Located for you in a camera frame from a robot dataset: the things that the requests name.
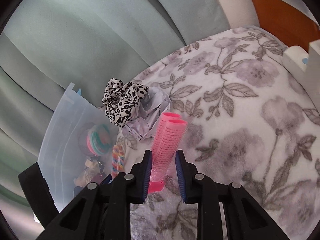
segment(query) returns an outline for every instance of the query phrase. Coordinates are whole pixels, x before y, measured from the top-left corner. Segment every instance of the pink plastic clip base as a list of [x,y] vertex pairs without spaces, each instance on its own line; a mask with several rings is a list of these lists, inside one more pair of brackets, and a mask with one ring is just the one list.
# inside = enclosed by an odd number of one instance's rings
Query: pink plastic clip base
[[149,182],[149,189],[148,189],[148,194],[161,191],[164,187],[164,182],[163,181],[150,181]]

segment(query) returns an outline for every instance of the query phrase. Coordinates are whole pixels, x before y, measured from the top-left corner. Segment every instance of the crumpled paper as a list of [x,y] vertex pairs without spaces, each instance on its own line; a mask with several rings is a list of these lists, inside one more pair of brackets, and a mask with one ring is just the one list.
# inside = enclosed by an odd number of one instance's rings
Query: crumpled paper
[[136,118],[121,128],[121,132],[125,137],[132,135],[137,140],[154,137],[161,113],[169,111],[169,95],[160,88],[150,87],[148,94],[140,100],[139,107],[132,115]]

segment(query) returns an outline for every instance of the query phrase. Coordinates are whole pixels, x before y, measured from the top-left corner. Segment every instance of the silver rivet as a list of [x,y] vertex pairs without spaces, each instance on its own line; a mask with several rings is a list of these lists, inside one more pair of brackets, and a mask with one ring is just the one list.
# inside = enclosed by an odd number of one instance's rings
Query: silver rivet
[[95,189],[97,187],[97,183],[91,182],[87,185],[88,189]]
[[126,179],[126,180],[130,180],[130,179],[133,179],[133,177],[134,177],[134,175],[133,175],[133,174],[128,173],[128,174],[126,174],[126,175],[124,176],[124,179]]
[[238,182],[232,182],[232,183],[231,183],[231,186],[234,187],[234,188],[240,188],[240,187],[241,187],[241,184],[238,183]]
[[204,175],[201,174],[201,173],[197,173],[197,174],[195,175],[195,179],[197,179],[197,180],[204,179]]

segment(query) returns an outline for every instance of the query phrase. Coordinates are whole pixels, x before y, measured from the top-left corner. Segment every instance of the rainbow twisted candy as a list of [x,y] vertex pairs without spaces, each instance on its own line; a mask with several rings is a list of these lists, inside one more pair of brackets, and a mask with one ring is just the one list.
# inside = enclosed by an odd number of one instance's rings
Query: rainbow twisted candy
[[114,145],[112,149],[111,177],[114,179],[124,170],[124,152],[121,145]]

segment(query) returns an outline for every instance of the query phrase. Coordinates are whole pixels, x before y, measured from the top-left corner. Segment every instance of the white fleece blanket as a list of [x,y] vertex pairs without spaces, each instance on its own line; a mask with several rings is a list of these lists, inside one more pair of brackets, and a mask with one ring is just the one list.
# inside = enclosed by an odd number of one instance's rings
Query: white fleece blanket
[[[320,116],[282,66],[284,48],[260,29],[228,30],[173,52],[133,82],[162,88],[188,121],[180,145],[188,162],[216,182],[240,182],[290,239],[305,240],[320,219]],[[118,143],[129,172],[151,140],[119,134]],[[165,182],[132,205],[133,239],[196,238],[197,206],[181,202],[173,165]]]

